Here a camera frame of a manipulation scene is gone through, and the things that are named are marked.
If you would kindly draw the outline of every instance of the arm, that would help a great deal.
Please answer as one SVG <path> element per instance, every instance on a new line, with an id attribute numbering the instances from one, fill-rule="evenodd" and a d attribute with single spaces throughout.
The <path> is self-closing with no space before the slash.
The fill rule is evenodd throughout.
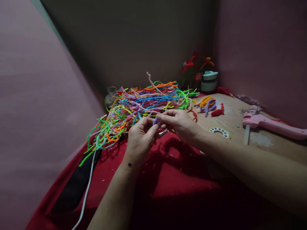
<path id="1" fill-rule="evenodd" d="M 128 144 L 122 163 L 100 202 L 88 230 L 127 229 L 133 207 L 136 176 L 149 153 L 160 125 L 142 118 L 129 130 Z"/>
<path id="2" fill-rule="evenodd" d="M 185 111 L 168 110 L 157 118 L 171 125 L 182 141 L 206 153 L 250 189 L 288 211 L 307 217 L 306 166 L 207 132 Z"/>

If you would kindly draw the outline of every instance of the red tablecloth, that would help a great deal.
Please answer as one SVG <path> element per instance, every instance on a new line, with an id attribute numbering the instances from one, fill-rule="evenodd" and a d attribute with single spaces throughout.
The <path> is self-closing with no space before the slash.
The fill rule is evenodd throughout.
<path id="1" fill-rule="evenodd" d="M 89 189 L 83 219 L 86 229 L 127 146 L 125 138 L 104 150 Z M 70 213 L 50 210 L 77 167 L 86 146 L 76 155 L 46 194 L 27 230 L 70 230 L 80 216 L 82 201 Z M 130 229 L 247 229 L 283 213 L 246 188 L 236 178 L 213 180 L 197 149 L 183 144 L 171 132 L 154 145 L 138 176 Z"/>

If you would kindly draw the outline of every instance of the purple pipe cleaner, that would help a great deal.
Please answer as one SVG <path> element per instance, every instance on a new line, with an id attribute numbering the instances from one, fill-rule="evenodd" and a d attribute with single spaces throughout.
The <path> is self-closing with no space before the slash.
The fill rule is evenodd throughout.
<path id="1" fill-rule="evenodd" d="M 159 121 L 157 118 L 155 118 L 155 120 L 153 121 L 153 125 L 155 124 L 161 124 L 161 121 Z"/>

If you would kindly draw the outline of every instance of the plastic container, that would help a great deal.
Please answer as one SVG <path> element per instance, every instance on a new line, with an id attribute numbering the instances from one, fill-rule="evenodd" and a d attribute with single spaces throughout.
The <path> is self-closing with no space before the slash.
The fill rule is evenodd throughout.
<path id="1" fill-rule="evenodd" d="M 115 86 L 111 86 L 107 89 L 107 91 L 108 91 L 108 95 L 105 97 L 105 101 L 106 101 L 107 107 L 109 107 L 116 100 L 116 98 L 113 96 L 116 94 L 117 88 Z"/>
<path id="2" fill-rule="evenodd" d="M 212 93 L 217 87 L 217 74 L 218 72 L 206 71 L 201 80 L 201 91 L 204 94 Z"/>

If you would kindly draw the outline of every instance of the hot glue gun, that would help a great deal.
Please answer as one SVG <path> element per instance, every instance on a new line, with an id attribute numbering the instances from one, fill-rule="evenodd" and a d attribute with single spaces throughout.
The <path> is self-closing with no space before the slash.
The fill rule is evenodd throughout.
<path id="1" fill-rule="evenodd" d="M 307 139 L 307 129 L 299 129 L 273 121 L 260 113 L 257 106 L 252 105 L 249 107 L 243 117 L 243 125 L 245 128 L 244 144 L 248 144 L 249 138 L 249 128 L 256 128 L 258 126 L 266 128 L 270 131 L 276 132 L 278 134 L 284 135 L 286 137 L 305 140 Z"/>

